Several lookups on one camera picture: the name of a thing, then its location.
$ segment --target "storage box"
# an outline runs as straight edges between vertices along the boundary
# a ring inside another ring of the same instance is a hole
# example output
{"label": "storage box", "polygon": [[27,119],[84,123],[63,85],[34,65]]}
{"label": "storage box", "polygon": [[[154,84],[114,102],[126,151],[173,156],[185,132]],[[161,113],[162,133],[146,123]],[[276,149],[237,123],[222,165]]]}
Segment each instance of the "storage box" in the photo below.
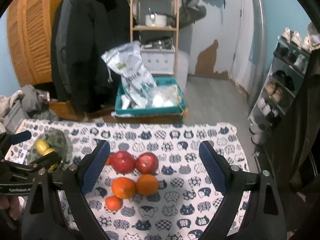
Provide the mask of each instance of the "storage box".
{"label": "storage box", "polygon": [[173,75],[175,48],[140,49],[142,62],[151,74]]}
{"label": "storage box", "polygon": [[23,110],[21,106],[21,102],[17,101],[10,112],[4,118],[4,126],[7,130],[7,133],[14,134],[19,125],[21,124],[22,120],[29,119],[26,111]]}
{"label": "storage box", "polygon": [[[154,78],[157,86],[170,86],[170,85],[178,85],[177,81],[173,77],[156,77]],[[124,89],[122,83],[120,83],[118,94],[116,98],[115,111],[116,114],[132,114],[135,116],[146,116],[146,115],[164,115],[164,114],[180,114],[182,113],[182,109],[186,108],[186,102],[183,98],[183,94],[178,86],[178,94],[181,96],[180,106],[170,106],[170,107],[154,107],[154,108],[128,108],[121,109],[122,100],[121,95],[124,95]]]}

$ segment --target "shoe rack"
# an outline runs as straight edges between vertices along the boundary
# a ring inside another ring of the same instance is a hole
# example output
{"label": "shoe rack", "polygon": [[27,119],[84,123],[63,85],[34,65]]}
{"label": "shoe rack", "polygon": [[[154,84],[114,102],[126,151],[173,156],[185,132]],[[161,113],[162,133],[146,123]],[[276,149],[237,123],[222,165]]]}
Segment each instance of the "shoe rack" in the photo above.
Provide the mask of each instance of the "shoe rack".
{"label": "shoe rack", "polygon": [[[293,54],[294,55],[293,58],[298,58],[300,54],[303,55],[305,57],[304,59],[305,65],[304,65],[303,71],[300,71],[295,66],[294,64],[295,62],[291,61],[292,59],[290,59],[287,56],[284,56],[283,54],[281,55],[281,53],[278,52],[278,48],[282,48],[282,49],[284,48],[286,51],[288,51],[288,53],[290,53],[291,55]],[[251,122],[251,124],[264,124],[270,128],[276,125],[275,123],[270,122],[270,118],[268,115],[265,116],[263,114],[264,112],[263,108],[260,109],[258,107],[259,105],[258,102],[260,102],[262,98],[264,98],[265,101],[266,100],[268,101],[267,104],[272,106],[273,110],[276,109],[278,111],[278,114],[281,118],[285,116],[285,114],[287,113],[289,107],[294,101],[302,85],[302,82],[304,79],[304,73],[307,68],[309,59],[310,59],[309,53],[305,52],[302,49],[299,49],[296,45],[289,43],[284,38],[278,36],[276,50],[274,52],[274,57],[270,65],[267,78],[263,84],[259,97],[248,117],[248,120]],[[294,90],[290,90],[285,83],[280,82],[277,79],[277,77],[274,76],[274,73],[278,70],[283,70],[287,77],[290,76],[292,78],[293,84],[294,84]],[[276,90],[279,88],[283,91],[282,97],[279,102],[275,101],[273,96],[274,93],[270,95],[270,93],[268,93],[266,90],[266,86],[270,83],[276,85]]]}

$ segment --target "blue wall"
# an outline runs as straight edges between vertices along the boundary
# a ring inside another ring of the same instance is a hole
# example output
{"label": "blue wall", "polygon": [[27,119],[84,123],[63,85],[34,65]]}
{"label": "blue wall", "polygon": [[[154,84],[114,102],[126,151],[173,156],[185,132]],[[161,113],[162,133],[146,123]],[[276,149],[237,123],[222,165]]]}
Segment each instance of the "blue wall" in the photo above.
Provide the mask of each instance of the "blue wall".
{"label": "blue wall", "polygon": [[0,95],[8,97],[19,89],[8,47],[6,11],[0,18]]}
{"label": "blue wall", "polygon": [[265,72],[268,72],[276,48],[277,37],[286,27],[300,33],[302,40],[307,36],[310,19],[297,0],[262,0],[267,26],[267,58]]}

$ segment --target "cat pattern tablecloth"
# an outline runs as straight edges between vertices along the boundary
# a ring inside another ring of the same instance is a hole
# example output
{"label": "cat pattern tablecloth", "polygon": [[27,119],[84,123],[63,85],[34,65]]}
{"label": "cat pattern tablecloth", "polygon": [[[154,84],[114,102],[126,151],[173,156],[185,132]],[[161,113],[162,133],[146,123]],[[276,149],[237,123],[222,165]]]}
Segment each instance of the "cat pattern tablecloth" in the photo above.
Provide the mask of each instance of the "cat pattern tablecloth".
{"label": "cat pattern tablecloth", "polygon": [[[18,131],[32,131],[32,138],[12,146],[6,160],[23,160],[23,149],[30,149],[37,137],[48,129],[59,129],[68,142],[68,154],[63,168],[78,164],[91,153],[100,140],[110,143],[111,152],[128,151],[137,157],[150,151],[159,159],[156,178],[159,191],[143,197],[136,194],[125,199],[118,212],[105,206],[105,198],[112,195],[112,181],[121,174],[105,166],[95,187],[85,197],[98,222],[112,240],[182,240],[197,239],[212,219],[221,203],[222,195],[214,189],[199,158],[201,141],[208,140],[218,154],[229,164],[249,171],[242,147],[236,137],[236,128],[229,123],[210,125],[143,125],[124,123],[77,123],[24,120]],[[137,170],[126,177],[137,181]],[[61,206],[71,228],[77,228],[63,191],[59,192]],[[244,216],[249,192],[244,192],[233,232]]]}

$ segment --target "gray floor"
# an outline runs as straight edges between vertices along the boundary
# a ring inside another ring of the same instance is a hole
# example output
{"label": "gray floor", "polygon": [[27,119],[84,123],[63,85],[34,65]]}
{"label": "gray floor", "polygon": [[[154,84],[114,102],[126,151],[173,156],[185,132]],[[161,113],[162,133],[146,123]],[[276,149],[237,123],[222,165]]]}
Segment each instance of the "gray floor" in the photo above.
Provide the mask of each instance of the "gray floor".
{"label": "gray floor", "polygon": [[229,81],[189,76],[185,100],[189,108],[185,124],[228,122],[236,126],[249,169],[257,173],[258,168],[252,156],[255,146],[249,132],[246,96]]}

